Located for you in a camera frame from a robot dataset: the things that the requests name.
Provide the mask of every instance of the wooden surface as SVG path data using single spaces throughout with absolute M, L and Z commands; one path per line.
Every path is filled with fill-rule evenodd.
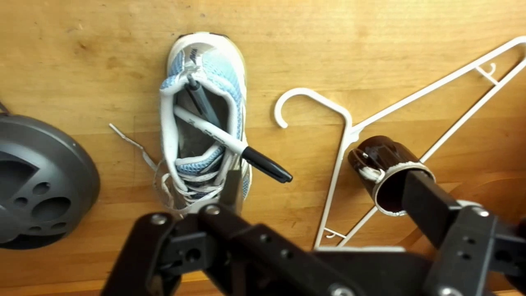
M 360 122 L 526 34 L 526 5 L 521 0 L 3 0 L 0 100 L 15 113 L 72 135 L 97 163 L 102 191 L 67 238 L 41 250 L 0 250 L 0 294 L 100 291 L 133 220 L 161 209 L 151 171 L 107 123 L 117 123 L 158 156 L 158 87 L 168 49 L 176 36 L 201 30 L 225 33 L 242 49 L 248 71 L 248 140 L 294 173 L 294 182 L 286 186 L 255 173 L 243 217 L 278 229 L 307 250 L 317 232 L 342 120 L 311 100 L 294 99 L 284 112 L 291 127 L 279 130 L 271 115 L 278 95 L 298 85 L 312 87 Z M 498 74 L 516 58 L 513 53 L 498 61 Z M 431 158 L 429 168 L 444 187 L 495 173 L 511 173 L 506 174 L 513 176 L 511 184 L 523 184 L 524 79 L 519 74 Z M 467 76 L 375 123 L 362 140 L 388 135 L 422 155 L 487 89 L 482 77 Z M 477 184 L 457 192 L 488 201 L 492 210 L 516 220 L 526 212 L 526 191 L 505 184 L 510 182 L 490 191 L 493 196 Z M 345 163 L 329 225 L 347 232 L 370 206 Z M 352 243 L 401 243 L 413 230 L 408 219 L 375 217 Z M 192 275 L 179 294 L 217 291 L 202 275 Z

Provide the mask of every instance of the marker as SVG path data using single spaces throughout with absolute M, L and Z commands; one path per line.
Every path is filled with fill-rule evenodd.
M 181 107 L 174 107 L 174 113 L 183 122 L 186 122 L 186 123 L 192 125 L 194 128 L 201 130 L 202 133 L 209 135 L 210 138 L 219 141 L 227 150 L 240 155 L 243 159 L 247 159 L 247 163 L 253 164 L 255 168 L 258 168 L 265 174 L 275 178 L 276 181 L 279 181 L 279 182 L 293 181 L 293 174 L 288 173 L 284 168 L 281 168 L 278 163 L 271 161 L 265 155 L 258 153 L 256 150 L 253 150 L 247 143 L 237 140 L 230 133 L 220 130 L 219 127 L 196 117 L 194 113 L 191 113 Z

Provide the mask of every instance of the wooden table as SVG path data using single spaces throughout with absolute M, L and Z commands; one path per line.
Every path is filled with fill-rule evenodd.
M 41 250 L 0 250 L 0 294 L 100 291 L 135 219 L 161 209 L 153 173 L 107 123 L 118 125 L 158 158 L 158 87 L 168 49 L 179 34 L 201 30 L 225 33 L 242 49 L 248 69 L 248 140 L 294 173 L 294 182 L 286 186 L 255 173 L 243 217 L 311 248 L 342 120 L 296 99 L 284 113 L 291 127 L 279 130 L 271 115 L 279 94 L 312 87 L 360 122 L 526 34 L 526 5 L 519 0 L 3 0 L 0 100 L 15 113 L 72 135 L 97 163 L 102 191 L 67 238 Z M 498 61 L 498 74 L 513 59 L 511 54 Z M 524 79 L 519 74 L 427 163 L 457 197 L 485 201 L 511 222 L 526 212 Z M 487 89 L 487 81 L 467 76 L 372 125 L 362 140 L 388 135 L 422 155 Z M 492 186 L 477 182 L 495 173 L 505 178 Z M 372 206 L 347 163 L 335 196 L 339 207 L 330 227 L 347 232 Z M 378 215 L 352 243 L 403 243 L 413 230 L 409 219 Z M 199 293 L 217 294 L 202 275 L 186 278 L 179 294 Z

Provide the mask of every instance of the shoe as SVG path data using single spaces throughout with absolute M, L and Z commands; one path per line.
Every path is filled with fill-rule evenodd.
M 199 89 L 204 100 L 196 102 L 192 89 Z M 238 194 L 245 199 L 250 191 L 252 166 L 174 117 L 178 105 L 247 143 L 245 64 L 237 46 L 229 38 L 212 33 L 181 36 L 171 48 L 159 100 L 166 163 L 166 173 L 159 178 L 168 206 L 176 214 L 186 215 L 217 202 L 230 169 L 242 171 Z

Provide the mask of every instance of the hanger hook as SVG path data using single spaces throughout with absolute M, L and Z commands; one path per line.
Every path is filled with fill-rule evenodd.
M 347 108 L 344 108 L 342 105 L 329 100 L 327 97 L 321 95 L 319 92 L 312 90 L 312 89 L 307 89 L 307 87 L 294 87 L 294 89 L 289 89 L 286 90 L 276 102 L 275 105 L 275 120 L 276 123 L 281 127 L 281 128 L 288 128 L 289 125 L 284 122 L 283 118 L 283 105 L 293 99 L 293 97 L 298 97 L 298 95 L 304 95 L 304 97 L 309 97 L 316 102 L 319 102 L 321 105 L 340 113 L 345 120 L 345 127 L 352 127 L 352 117 L 349 113 Z

